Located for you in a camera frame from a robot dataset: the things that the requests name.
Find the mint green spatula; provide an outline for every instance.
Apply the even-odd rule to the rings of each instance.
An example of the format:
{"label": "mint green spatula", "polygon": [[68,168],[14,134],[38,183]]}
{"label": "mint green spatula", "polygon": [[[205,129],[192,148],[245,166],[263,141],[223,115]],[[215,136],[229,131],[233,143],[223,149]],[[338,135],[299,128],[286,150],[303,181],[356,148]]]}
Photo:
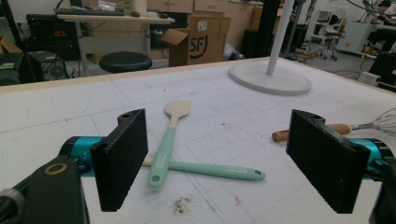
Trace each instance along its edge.
{"label": "mint green spatula", "polygon": [[168,172],[169,163],[172,157],[172,149],[175,138],[177,121],[188,115],[191,110],[190,101],[173,100],[165,107],[166,114],[171,118],[165,136],[161,141],[160,147],[155,154],[154,161],[148,176],[148,184],[152,188],[158,188],[163,184],[166,173]]}
{"label": "mint green spatula", "polygon": [[[145,158],[143,166],[151,166],[152,161],[152,158]],[[263,180],[265,178],[265,173],[263,171],[230,165],[170,161],[169,170],[186,171],[201,175],[214,175],[243,180]]]}

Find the whisk wire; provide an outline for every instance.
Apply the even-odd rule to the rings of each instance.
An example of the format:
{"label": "whisk wire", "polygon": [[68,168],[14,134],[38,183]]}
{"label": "whisk wire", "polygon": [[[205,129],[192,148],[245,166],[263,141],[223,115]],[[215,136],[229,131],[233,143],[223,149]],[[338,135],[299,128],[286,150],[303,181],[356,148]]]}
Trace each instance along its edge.
{"label": "whisk wire", "polygon": [[372,122],[351,125],[350,128],[351,130],[374,129],[396,136],[396,131],[394,131],[396,128],[396,108],[386,111]]}

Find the stool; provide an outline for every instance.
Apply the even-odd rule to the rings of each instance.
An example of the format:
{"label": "stool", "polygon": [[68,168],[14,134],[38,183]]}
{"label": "stool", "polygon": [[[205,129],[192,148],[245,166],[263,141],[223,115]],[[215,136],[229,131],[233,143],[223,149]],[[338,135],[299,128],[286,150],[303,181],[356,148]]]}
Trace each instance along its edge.
{"label": "stool", "polygon": [[141,53],[120,51],[105,55],[99,66],[110,73],[134,72],[150,69],[152,60]]}
{"label": "stool", "polygon": [[343,31],[339,32],[337,30],[334,30],[333,25],[327,25],[326,26],[326,40],[328,41],[327,48],[320,48],[317,52],[317,56],[322,57],[324,60],[327,59],[327,54],[330,52],[332,55],[330,56],[331,59],[337,61],[337,50],[335,47],[332,47],[333,42],[335,42],[336,39],[340,39],[341,36],[343,35]]}

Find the white round base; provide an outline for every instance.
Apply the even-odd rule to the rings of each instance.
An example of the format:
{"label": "white round base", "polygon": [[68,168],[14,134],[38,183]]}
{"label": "white round base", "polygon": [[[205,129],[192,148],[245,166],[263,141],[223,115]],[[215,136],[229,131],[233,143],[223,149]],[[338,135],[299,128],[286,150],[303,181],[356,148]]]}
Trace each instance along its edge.
{"label": "white round base", "polygon": [[268,62],[241,63],[230,68],[230,78],[238,84],[273,95],[304,95],[311,90],[312,82],[301,74],[277,66],[272,76],[266,75]]}

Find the crumbs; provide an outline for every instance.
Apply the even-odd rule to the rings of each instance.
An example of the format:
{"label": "crumbs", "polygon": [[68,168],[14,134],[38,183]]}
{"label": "crumbs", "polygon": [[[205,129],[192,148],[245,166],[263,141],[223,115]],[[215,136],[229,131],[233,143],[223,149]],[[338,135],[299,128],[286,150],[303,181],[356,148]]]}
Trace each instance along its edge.
{"label": "crumbs", "polygon": [[174,202],[174,214],[175,215],[184,215],[190,212],[189,204],[191,203],[191,198],[189,197],[180,197],[178,200]]}
{"label": "crumbs", "polygon": [[242,203],[242,199],[241,198],[239,198],[238,196],[235,196],[235,200],[236,200],[235,206],[241,205],[241,203]]}

